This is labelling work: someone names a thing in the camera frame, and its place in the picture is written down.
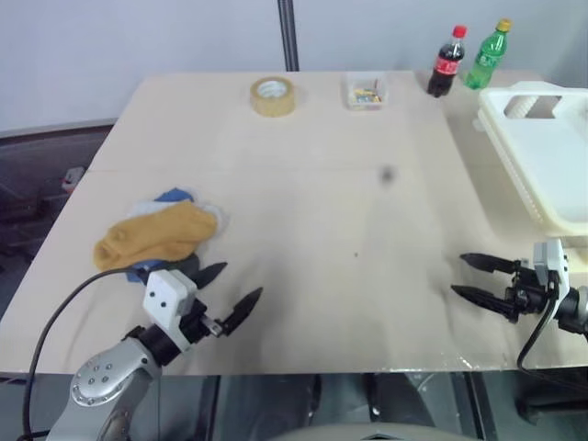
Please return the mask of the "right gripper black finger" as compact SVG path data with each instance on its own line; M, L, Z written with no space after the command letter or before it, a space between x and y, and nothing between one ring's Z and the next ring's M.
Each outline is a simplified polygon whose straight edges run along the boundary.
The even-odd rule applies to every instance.
M518 321L518 310L512 302L499 299L490 292L461 285L452 285L452 290L462 299L465 299L483 309L502 315L509 322Z
M521 270L526 270L526 267L520 260L507 260L494 255L481 253L465 253L459 257L469 266L487 273L501 272L512 275Z

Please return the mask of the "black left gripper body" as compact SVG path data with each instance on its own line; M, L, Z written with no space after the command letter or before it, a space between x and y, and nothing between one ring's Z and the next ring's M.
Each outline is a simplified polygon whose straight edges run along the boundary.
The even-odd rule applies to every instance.
M207 315L208 307L200 300L195 299L189 313L182 316L179 330L191 345L195 345L203 338L225 335L222 322L212 320Z

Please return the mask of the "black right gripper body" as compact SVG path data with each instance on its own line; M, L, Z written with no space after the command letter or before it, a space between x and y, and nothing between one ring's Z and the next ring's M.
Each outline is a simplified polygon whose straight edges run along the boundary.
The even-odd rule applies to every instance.
M505 289L505 300L511 305L511 312L506 314L509 322L518 322L521 314L539 314L543 312L548 301L559 296L559 276L556 271L548 270L547 279L540 281L535 269L525 266L525 262L514 260L512 285Z

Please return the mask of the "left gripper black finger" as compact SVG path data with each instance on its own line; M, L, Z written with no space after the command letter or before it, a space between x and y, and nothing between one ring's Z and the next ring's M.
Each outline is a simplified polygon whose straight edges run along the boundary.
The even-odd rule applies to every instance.
M233 307L232 313L220 323L222 335L231 335L243 324L252 313L262 293L263 288L259 287L239 300L239 302Z
M226 262L219 262L203 268L195 266L187 271L187 277L192 280L198 289L204 289L225 269Z

